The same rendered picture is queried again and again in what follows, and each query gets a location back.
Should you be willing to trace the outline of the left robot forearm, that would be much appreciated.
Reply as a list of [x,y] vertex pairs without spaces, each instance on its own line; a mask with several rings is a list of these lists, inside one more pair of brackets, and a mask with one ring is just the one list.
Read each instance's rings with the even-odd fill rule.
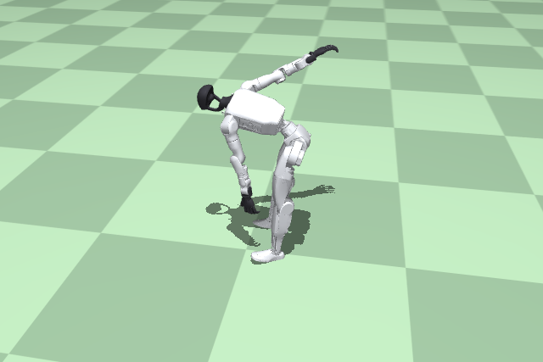
[[[230,158],[230,162],[232,164],[232,167],[235,169],[235,172],[238,175],[238,183],[240,185],[240,192],[242,194],[248,194],[248,188],[251,187],[251,180],[249,178],[248,174],[248,168],[247,165],[241,164],[239,159],[236,156],[232,156]],[[251,187],[252,189],[252,187]]]

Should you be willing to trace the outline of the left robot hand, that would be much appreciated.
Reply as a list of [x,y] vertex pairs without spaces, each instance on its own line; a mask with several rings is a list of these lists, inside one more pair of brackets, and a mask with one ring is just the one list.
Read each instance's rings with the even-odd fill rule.
[[258,214],[260,211],[256,211],[255,209],[255,204],[251,198],[252,196],[252,189],[251,187],[248,188],[248,194],[249,195],[246,195],[246,194],[242,194],[242,201],[241,201],[241,206],[244,207],[244,211],[249,213],[249,214]]

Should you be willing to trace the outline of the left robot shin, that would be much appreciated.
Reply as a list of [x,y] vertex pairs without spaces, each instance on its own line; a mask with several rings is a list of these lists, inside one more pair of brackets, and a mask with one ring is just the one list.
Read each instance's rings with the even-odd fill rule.
[[[291,202],[284,202],[279,212],[276,204],[274,204],[271,219],[271,251],[274,255],[278,255],[280,252],[283,238],[285,236],[284,234],[288,233],[293,211],[294,205]],[[276,251],[274,253],[275,249]]]

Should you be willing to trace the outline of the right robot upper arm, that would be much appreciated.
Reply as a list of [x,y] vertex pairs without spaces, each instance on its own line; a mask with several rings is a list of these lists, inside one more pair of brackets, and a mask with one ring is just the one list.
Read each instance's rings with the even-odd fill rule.
[[286,80],[286,76],[283,73],[283,69],[280,69],[269,75],[263,75],[252,81],[245,81],[241,85],[240,89],[244,88],[253,92],[258,92],[259,90],[262,90],[263,88],[267,86],[270,86],[273,82],[276,82],[277,84],[279,84],[285,80]]

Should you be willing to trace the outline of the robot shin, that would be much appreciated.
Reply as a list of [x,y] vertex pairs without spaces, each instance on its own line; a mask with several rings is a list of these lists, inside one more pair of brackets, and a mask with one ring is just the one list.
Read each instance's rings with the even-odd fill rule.
[[[280,252],[283,238],[285,236],[284,234],[288,233],[293,211],[294,205],[291,202],[284,202],[279,212],[276,204],[274,204],[271,219],[271,251],[274,255],[278,255]],[[276,251],[274,253],[275,249]]]
[[[290,194],[290,192],[291,192],[291,190],[289,190],[288,195]],[[273,200],[273,196],[271,195],[271,206],[270,206],[270,210],[269,210],[269,217],[267,219],[267,221],[270,221],[270,222],[272,222],[273,207],[274,207],[274,200]]]

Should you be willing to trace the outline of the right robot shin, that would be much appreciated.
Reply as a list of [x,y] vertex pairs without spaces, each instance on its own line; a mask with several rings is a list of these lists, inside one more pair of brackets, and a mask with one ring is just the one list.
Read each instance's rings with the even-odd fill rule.
[[[290,194],[290,192],[291,192],[291,190],[289,190],[288,195]],[[272,222],[273,207],[274,207],[274,200],[273,200],[273,196],[271,195],[271,206],[270,206],[270,210],[269,210],[269,217],[267,219],[267,221],[270,221],[270,222]]]

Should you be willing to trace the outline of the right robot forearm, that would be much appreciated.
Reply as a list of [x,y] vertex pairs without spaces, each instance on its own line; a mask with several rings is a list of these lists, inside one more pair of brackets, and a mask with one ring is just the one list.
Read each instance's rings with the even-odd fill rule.
[[[302,70],[305,66],[307,65],[311,65],[312,63],[310,64],[307,64],[306,63],[306,58],[308,58],[310,56],[310,54],[305,54],[302,58],[298,58],[296,59],[295,61],[289,63],[289,64],[285,64],[283,66],[281,66],[280,68],[274,70],[273,72],[277,71],[277,70],[280,70],[280,69],[283,69],[283,72],[285,75],[287,76],[291,76],[293,73],[299,71],[299,70]],[[272,72],[272,73],[273,73]]]

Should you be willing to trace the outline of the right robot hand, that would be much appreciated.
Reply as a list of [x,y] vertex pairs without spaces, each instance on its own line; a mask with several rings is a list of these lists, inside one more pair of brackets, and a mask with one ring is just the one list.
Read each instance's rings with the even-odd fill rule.
[[313,61],[316,61],[316,57],[324,54],[325,52],[327,51],[330,51],[330,50],[335,50],[337,53],[339,52],[339,50],[337,49],[337,47],[335,47],[334,45],[327,45],[325,47],[320,47],[318,48],[316,51],[314,52],[310,52],[310,56],[308,58],[306,58],[306,63],[307,64],[310,64],[312,63]]

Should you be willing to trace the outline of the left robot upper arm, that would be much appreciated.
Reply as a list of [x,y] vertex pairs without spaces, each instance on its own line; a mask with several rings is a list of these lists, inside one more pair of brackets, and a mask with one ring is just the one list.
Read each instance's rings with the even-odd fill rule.
[[233,115],[226,115],[224,120],[221,122],[221,133],[226,138],[228,147],[233,152],[232,156],[236,156],[242,164],[245,160],[245,154],[238,138],[238,122]]

